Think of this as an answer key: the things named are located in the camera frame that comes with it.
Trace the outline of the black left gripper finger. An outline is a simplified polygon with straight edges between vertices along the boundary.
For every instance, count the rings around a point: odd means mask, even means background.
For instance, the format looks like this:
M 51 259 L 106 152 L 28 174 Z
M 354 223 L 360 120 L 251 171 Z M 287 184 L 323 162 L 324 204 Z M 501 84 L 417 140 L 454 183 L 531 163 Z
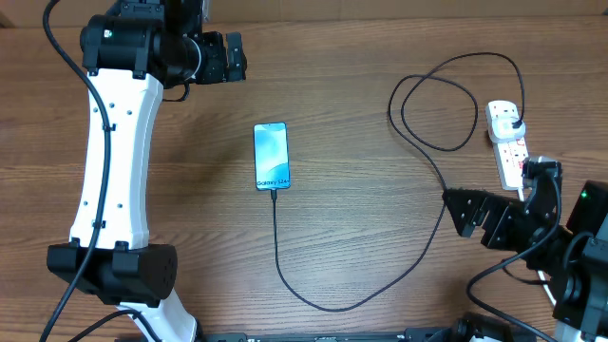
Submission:
M 243 50 L 242 36 L 239 32 L 226 34 L 228 63 L 230 65 L 245 65 L 246 56 Z
M 229 64 L 226 69 L 227 82 L 240 82 L 246 80 L 246 63 Z

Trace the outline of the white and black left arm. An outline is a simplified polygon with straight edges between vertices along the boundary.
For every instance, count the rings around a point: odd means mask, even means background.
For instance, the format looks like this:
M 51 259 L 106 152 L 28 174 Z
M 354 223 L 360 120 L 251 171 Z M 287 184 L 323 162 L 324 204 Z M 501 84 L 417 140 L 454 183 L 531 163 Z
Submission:
M 199 321 L 175 290 L 175 247 L 150 239 L 146 185 L 154 123 L 164 91 L 242 81 L 239 33 L 204 31 L 203 0 L 118 1 L 80 34 L 74 66 L 89 98 L 81 200 L 48 269 L 70 291 L 97 296 L 130 317 L 146 341 L 201 341 Z

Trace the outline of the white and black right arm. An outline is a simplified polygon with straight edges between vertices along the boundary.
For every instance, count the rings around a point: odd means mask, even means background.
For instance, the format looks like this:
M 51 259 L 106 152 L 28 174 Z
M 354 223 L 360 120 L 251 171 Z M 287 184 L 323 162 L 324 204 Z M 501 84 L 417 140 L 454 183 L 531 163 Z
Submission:
M 586 182 L 569 220 L 561 222 L 560 183 L 539 176 L 524 201 L 482 190 L 447 189 L 444 203 L 460 236 L 484 229 L 482 244 L 511 256 L 472 277 L 466 295 L 480 308 L 548 341 L 550 335 L 483 302 L 473 293 L 483 278 L 522 260 L 549 275 L 556 304 L 557 341 L 599 341 L 607 336 L 607 185 Z

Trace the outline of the Samsung Galaxy smartphone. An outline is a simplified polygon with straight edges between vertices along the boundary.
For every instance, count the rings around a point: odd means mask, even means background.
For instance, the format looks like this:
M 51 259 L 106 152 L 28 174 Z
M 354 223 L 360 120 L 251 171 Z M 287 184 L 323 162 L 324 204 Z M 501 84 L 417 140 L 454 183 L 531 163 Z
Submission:
M 254 126 L 256 189 L 287 189 L 291 186 L 287 125 L 284 122 Z

